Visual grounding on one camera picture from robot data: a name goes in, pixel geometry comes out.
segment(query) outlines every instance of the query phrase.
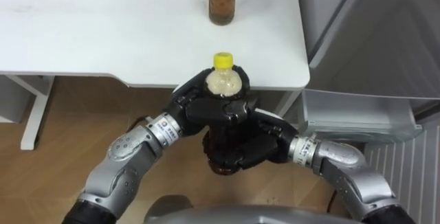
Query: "radiator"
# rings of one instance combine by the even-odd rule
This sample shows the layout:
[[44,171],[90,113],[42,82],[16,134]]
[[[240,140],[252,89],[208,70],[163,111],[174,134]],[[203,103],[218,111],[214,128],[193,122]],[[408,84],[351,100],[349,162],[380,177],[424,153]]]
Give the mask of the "radiator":
[[419,224],[440,223],[439,120],[405,143],[368,144],[367,162],[382,173],[411,217]]

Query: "wooden floor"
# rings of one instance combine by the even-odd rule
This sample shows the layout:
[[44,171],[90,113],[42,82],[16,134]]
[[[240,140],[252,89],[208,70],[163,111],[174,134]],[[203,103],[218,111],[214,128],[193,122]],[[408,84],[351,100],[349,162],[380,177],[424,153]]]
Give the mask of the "wooden floor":
[[[58,77],[34,151],[20,151],[22,124],[0,124],[0,223],[61,223],[108,145],[140,115],[156,116],[169,89],[130,89],[111,78]],[[180,140],[142,181],[118,223],[140,224],[166,194],[195,206],[276,204],[325,212],[333,189],[293,164],[260,166],[229,177],[213,174],[201,135]],[[345,215],[336,201],[335,210]]]

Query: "metal frame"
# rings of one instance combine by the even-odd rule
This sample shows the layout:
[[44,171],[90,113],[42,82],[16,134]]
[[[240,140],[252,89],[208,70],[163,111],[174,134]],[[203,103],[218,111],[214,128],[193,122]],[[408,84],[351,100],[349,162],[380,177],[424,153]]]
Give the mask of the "metal frame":
[[40,129],[41,121],[43,120],[44,110],[47,101],[49,100],[55,76],[39,77],[6,75],[6,77],[36,96],[20,144],[21,150],[34,150],[36,137]]

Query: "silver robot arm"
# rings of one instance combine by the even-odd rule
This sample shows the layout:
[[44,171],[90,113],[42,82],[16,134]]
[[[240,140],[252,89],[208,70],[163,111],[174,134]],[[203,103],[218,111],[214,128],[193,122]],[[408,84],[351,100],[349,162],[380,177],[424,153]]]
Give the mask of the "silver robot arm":
[[134,200],[142,177],[181,136],[180,125],[163,113],[117,138],[104,160],[90,172],[63,223],[115,223]]
[[314,137],[295,137],[289,158],[323,177],[342,197],[351,216],[364,223],[415,223],[400,206],[385,178],[356,148]]

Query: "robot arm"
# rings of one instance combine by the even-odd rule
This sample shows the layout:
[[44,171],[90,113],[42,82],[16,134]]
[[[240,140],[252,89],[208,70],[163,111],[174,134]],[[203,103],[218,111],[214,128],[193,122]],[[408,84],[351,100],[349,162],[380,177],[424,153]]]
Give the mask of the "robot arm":
[[164,112],[146,126],[120,136],[87,178],[83,192],[63,224],[114,224],[138,192],[142,177],[180,137],[204,127],[186,119],[186,106],[201,95],[206,69],[175,90]]
[[277,137],[278,152],[269,160],[294,162],[312,169],[342,196],[351,216],[368,224],[415,224],[401,207],[383,176],[372,169],[356,148],[314,137],[301,137],[295,128],[271,113],[256,110],[258,125]]

